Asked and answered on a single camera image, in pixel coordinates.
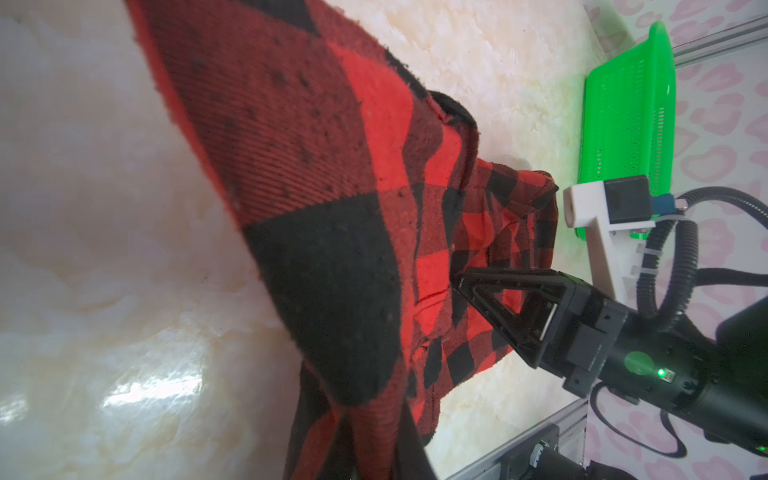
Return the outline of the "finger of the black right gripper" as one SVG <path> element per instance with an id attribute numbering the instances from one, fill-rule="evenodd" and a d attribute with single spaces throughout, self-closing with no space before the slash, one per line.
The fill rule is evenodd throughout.
<path id="1" fill-rule="evenodd" d="M 566 276 L 554 270 L 470 268 L 454 289 L 532 367 L 545 362 L 567 306 Z"/>

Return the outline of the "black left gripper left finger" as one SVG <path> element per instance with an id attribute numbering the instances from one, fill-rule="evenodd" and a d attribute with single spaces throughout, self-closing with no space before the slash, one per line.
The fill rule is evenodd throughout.
<path id="1" fill-rule="evenodd" d="M 320 480 L 359 480 L 351 416 L 340 419 L 318 474 Z"/>

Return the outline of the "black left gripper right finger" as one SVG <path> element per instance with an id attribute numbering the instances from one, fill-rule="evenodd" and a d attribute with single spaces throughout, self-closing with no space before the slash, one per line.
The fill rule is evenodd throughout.
<path id="1" fill-rule="evenodd" d="M 401 408 L 392 478 L 394 480 L 437 480 L 406 402 Z"/>

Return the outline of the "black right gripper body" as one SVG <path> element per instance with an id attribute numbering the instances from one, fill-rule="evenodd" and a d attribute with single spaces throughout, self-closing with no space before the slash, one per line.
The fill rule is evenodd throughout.
<path id="1" fill-rule="evenodd" d="M 599 383 L 630 401 L 688 413 L 713 385 L 714 344 L 657 332 L 635 310 L 567 275 L 536 289 L 544 327 L 536 330 L 536 365 L 564 379 L 580 397 Z"/>

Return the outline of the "red black plaid shirt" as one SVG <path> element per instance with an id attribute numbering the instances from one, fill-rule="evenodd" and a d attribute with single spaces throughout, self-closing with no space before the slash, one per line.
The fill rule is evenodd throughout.
<path id="1" fill-rule="evenodd" d="M 301 352 L 284 477 L 318 479 L 350 415 L 360 479 L 393 479 L 402 404 L 425 449 L 441 399 L 510 352 L 451 282 L 551 265 L 553 179 L 481 160 L 463 106 L 323 1 L 128 10 Z"/>

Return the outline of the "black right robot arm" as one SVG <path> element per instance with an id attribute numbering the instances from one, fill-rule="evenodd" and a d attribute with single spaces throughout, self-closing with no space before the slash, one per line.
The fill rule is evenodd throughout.
<path id="1" fill-rule="evenodd" d="M 554 270 L 471 268 L 453 287 L 528 366 L 561 378 L 569 393 L 586 398 L 606 387 L 766 456 L 767 396 L 723 346 L 661 332 Z"/>

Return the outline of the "green plastic basket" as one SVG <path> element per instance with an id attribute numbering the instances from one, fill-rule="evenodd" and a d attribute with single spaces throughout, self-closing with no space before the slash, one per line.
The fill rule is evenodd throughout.
<path id="1" fill-rule="evenodd" d="M 652 195 L 668 194 L 676 101 L 672 45 L 658 21 L 646 40 L 587 76 L 578 181 L 645 175 Z"/>

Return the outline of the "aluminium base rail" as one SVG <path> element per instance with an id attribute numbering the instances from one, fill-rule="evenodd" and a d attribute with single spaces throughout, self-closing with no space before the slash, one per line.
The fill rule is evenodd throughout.
<path id="1" fill-rule="evenodd" d="M 579 467 L 584 465 L 589 404 L 576 400 L 538 424 L 505 442 L 479 460 L 461 468 L 448 479 L 519 479 L 531 468 L 530 458 L 538 444 L 554 450 Z"/>

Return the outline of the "aluminium corner frame post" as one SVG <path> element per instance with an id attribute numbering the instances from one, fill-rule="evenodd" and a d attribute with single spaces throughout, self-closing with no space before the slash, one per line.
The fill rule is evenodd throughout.
<path id="1" fill-rule="evenodd" d="M 767 16 L 763 15 L 675 46 L 674 65 L 676 68 L 685 68 L 766 41 Z"/>

